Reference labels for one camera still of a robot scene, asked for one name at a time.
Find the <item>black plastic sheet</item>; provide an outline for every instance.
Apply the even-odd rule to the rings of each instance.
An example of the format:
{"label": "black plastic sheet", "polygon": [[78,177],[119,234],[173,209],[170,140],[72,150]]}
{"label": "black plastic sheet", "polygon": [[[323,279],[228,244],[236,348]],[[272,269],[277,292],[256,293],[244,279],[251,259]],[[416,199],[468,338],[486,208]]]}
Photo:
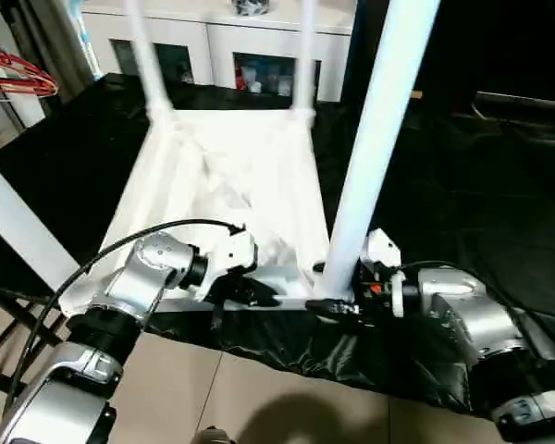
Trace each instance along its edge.
{"label": "black plastic sheet", "polygon": [[[216,87],[168,90],[184,109],[290,105]],[[330,226],[355,132],[349,115],[337,105],[317,107],[314,151]],[[0,151],[0,171],[82,262],[105,235],[147,128],[139,83],[109,75]],[[536,313],[555,340],[555,144],[525,141],[511,129],[410,110],[373,227],[397,242],[405,262],[449,260],[474,269]],[[1,239],[0,293],[48,293]],[[210,313],[157,314],[151,331],[280,370],[479,414],[469,403],[465,364],[433,319],[385,317],[358,329],[306,312],[228,312],[219,330],[210,326]]]}

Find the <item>glass cabinet door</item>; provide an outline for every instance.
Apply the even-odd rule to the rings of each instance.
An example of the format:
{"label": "glass cabinet door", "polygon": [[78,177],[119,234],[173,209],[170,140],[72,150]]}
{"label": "glass cabinet door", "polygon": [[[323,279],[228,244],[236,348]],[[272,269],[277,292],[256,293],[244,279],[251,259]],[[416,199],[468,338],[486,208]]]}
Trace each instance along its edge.
{"label": "glass cabinet door", "polygon": [[[133,54],[131,42],[127,40],[110,39],[113,51],[123,74],[137,76],[138,66]],[[155,43],[154,49],[158,57],[158,63],[166,81],[181,81],[193,83],[193,72],[191,70],[191,59],[189,48],[174,44]]]}
{"label": "glass cabinet door", "polygon": [[[296,59],[275,55],[233,53],[236,87],[251,93],[291,97]],[[317,91],[321,62],[315,61],[314,90]]]}

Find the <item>black wire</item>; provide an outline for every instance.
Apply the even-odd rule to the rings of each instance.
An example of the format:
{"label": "black wire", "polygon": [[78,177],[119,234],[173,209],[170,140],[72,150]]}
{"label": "black wire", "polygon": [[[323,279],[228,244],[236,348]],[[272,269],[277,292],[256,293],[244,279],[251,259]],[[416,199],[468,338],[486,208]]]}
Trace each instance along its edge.
{"label": "black wire", "polygon": [[33,343],[35,342],[35,339],[37,338],[39,329],[43,325],[43,322],[45,321],[45,318],[47,317],[47,315],[49,315],[51,310],[56,306],[59,297],[62,294],[64,294],[64,292],[70,287],[70,285],[72,285],[80,276],[86,273],[94,264],[99,262],[101,259],[103,259],[105,256],[107,256],[114,250],[117,250],[118,248],[132,241],[135,241],[139,238],[143,238],[144,236],[147,236],[149,234],[156,233],[157,231],[160,231],[162,229],[180,227],[183,225],[213,225],[217,227],[224,227],[224,228],[228,228],[228,230],[230,231],[230,234],[238,233],[239,231],[242,231],[244,229],[244,228],[239,228],[235,225],[229,224],[227,222],[222,222],[219,220],[212,220],[212,219],[175,220],[172,222],[166,222],[164,224],[154,225],[153,227],[149,227],[141,231],[138,231],[136,233],[130,234],[129,236],[123,239],[120,239],[115,243],[112,243],[108,247],[103,248],[103,250],[100,251],[99,253],[95,254],[86,264],[82,265],[78,270],[72,273],[68,279],[66,279],[66,281],[54,292],[51,298],[45,303],[45,306],[42,309],[41,313],[39,314],[39,316],[37,316],[37,323],[31,330],[31,333],[29,334],[29,337],[25,342],[25,346],[23,347],[20,357],[18,358],[17,368],[15,369],[15,372],[12,375],[12,382],[10,384],[10,389],[8,390],[8,394],[6,396],[4,410],[2,413],[3,416],[6,414],[7,410],[12,406],[15,396],[17,395],[17,390],[19,388],[20,380],[23,374],[25,359],[32,350],[32,346],[33,346]]}

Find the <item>beige floor tile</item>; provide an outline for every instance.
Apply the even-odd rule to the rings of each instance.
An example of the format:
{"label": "beige floor tile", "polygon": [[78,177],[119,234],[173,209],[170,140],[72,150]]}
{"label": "beige floor tile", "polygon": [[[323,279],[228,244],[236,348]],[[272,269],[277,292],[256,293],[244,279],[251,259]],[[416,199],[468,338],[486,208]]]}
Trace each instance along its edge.
{"label": "beige floor tile", "polygon": [[387,443],[388,398],[225,353],[199,428],[239,444]]}
{"label": "beige floor tile", "polygon": [[112,400],[113,444],[189,443],[221,353],[142,335]]}
{"label": "beige floor tile", "polygon": [[427,405],[390,399],[390,444],[500,444],[493,423]]}

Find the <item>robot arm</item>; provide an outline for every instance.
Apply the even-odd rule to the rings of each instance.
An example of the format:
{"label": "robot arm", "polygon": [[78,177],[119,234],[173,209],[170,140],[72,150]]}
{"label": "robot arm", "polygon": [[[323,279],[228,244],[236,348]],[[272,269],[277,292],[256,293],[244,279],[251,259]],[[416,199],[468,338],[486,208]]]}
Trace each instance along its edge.
{"label": "robot arm", "polygon": [[218,278],[255,267],[256,247],[245,231],[206,256],[164,232],[137,240],[7,412],[0,444],[106,443],[116,419],[108,400],[164,291],[191,288],[204,297]]}
{"label": "robot arm", "polygon": [[508,442],[555,443],[555,345],[539,325],[491,299],[485,285],[462,270],[425,268],[406,278],[399,249],[380,229],[368,236],[361,259],[376,281],[367,294],[353,303],[311,301],[307,307],[368,327],[389,312],[440,319],[468,365],[474,408]]}

